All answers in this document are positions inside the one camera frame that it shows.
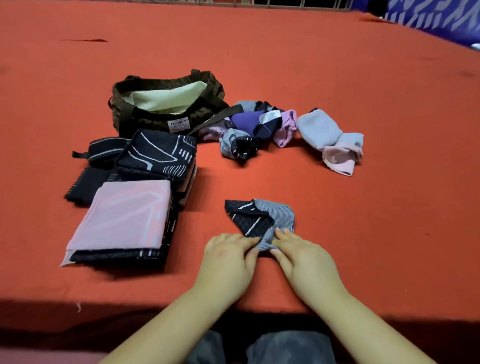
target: person's right hand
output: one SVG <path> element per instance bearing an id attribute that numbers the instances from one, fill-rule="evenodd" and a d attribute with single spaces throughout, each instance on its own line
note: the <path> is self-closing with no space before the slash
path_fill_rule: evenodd
<path id="1" fill-rule="evenodd" d="M 330 254 L 288 229 L 275 229 L 270 252 L 277 259 L 295 293 L 318 314 L 349 296 Z"/>

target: bag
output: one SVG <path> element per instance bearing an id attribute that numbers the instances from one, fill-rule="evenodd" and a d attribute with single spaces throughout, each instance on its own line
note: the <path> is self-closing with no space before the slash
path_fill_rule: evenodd
<path id="1" fill-rule="evenodd" d="M 192 70 L 191 75 L 173 80 L 127 76 L 113 85 L 112 94 L 108 106 L 122 138 L 132 138 L 138 129 L 192 133 L 228 108 L 223 86 L 210 71 Z"/>

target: person's left hand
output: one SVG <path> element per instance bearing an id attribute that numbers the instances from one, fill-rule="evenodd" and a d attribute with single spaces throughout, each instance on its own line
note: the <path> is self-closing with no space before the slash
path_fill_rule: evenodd
<path id="1" fill-rule="evenodd" d="M 193 290 L 226 310 L 247 290 L 253 277 L 258 248 L 245 252 L 260 238 L 241 234 L 222 234 L 212 238 L 205 247 L 204 258 Z"/>

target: hand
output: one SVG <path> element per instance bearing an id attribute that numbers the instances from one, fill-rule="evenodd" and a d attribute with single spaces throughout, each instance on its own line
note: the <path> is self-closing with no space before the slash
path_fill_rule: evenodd
<path id="1" fill-rule="evenodd" d="M 295 293 L 319 315 L 349 296 L 330 254 L 288 229 L 276 228 L 270 252 L 277 259 Z"/>
<path id="2" fill-rule="evenodd" d="M 222 234 L 212 238 L 205 247 L 204 258 L 194 290 L 212 299 L 226 310 L 247 290 L 253 278 L 258 248 L 245 252 L 260 238 L 246 238 L 241 234 Z"/>

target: pink towel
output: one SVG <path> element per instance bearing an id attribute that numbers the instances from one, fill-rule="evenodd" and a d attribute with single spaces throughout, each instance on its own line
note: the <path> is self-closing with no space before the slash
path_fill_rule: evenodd
<path id="1" fill-rule="evenodd" d="M 160 248 L 170 181 L 105 182 L 67 245 L 74 250 Z"/>
<path id="2" fill-rule="evenodd" d="M 273 141 L 279 148 L 283 148 L 297 133 L 297 113 L 295 110 L 288 110 L 280 115 L 282 116 L 282 126 L 275 131 Z"/>
<path id="3" fill-rule="evenodd" d="M 326 146 L 323 151 L 325 164 L 333 171 L 346 176 L 353 174 L 355 162 L 363 157 L 361 147 L 348 142 L 338 141 Z"/>

